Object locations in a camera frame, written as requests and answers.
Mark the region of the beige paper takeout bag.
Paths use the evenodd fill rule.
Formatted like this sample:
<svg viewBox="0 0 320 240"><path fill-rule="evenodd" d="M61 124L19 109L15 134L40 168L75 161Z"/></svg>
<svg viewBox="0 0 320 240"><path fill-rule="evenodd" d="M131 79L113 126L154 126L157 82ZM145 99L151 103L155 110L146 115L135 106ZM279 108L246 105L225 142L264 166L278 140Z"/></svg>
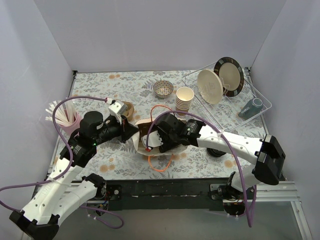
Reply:
<svg viewBox="0 0 320 240"><path fill-rule="evenodd" d="M183 146L183 145L174 146L173 149L170 149L167 152L160 152L160 147L164 146L164 139L160 136L160 134L158 133L157 130L150 132L149 138L148 138L149 145L148 145L148 147L146 147L147 133L148 133L149 127L151 126L151 124L155 120L155 118L153 119L153 117L152 117L152 112L156 107L166 108L170 111L172 110L170 107L168 107L166 105L162 105L162 104L157 104L157 105L153 106L150 110L150 118L140 119L135 122L134 126L138 127L139 132L135 133L131 137L131 139L133 141L133 145L134 145L136 152L148 157L148 164L149 164L150 168L156 172L161 173L161 172L164 172L165 170L167 170L168 167L171 165L171 162L173 160L173 155L179 155L180 153L184 152L188 147ZM162 156L162 155L170 156L170 159L169 159L167 166L164 169L154 168L151 163L151 157L158 157L158 156Z"/></svg>

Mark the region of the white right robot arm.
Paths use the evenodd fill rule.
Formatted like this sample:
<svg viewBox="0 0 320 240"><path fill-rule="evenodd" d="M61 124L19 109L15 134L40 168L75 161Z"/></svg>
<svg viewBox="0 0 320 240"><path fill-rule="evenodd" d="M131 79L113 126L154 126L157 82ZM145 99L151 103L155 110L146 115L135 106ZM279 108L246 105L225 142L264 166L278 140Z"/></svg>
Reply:
<svg viewBox="0 0 320 240"><path fill-rule="evenodd" d="M172 113L159 115L154 124L163 140L164 152L174 146L194 146L233 155L235 160L249 163L230 175L226 187L220 192L225 198L237 199L249 188L259 183L276 186L280 182L286 155L277 138L241 136L223 132L207 120L193 115L187 122Z"/></svg>

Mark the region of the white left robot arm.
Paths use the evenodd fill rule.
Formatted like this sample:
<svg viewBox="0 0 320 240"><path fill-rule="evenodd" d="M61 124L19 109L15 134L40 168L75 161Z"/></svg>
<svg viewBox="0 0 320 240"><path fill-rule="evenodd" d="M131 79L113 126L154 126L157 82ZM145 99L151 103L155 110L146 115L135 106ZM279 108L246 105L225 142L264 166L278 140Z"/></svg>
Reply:
<svg viewBox="0 0 320 240"><path fill-rule="evenodd" d="M81 184L64 195L70 183L97 153L97 146L118 138L124 143L139 129L126 117L110 115L106 120L98 111L87 112L79 128L70 135L60 152L55 168L32 200L21 210L14 210L10 220L34 240L52 240L62 222L86 201L106 196L106 181L92 173Z"/></svg>

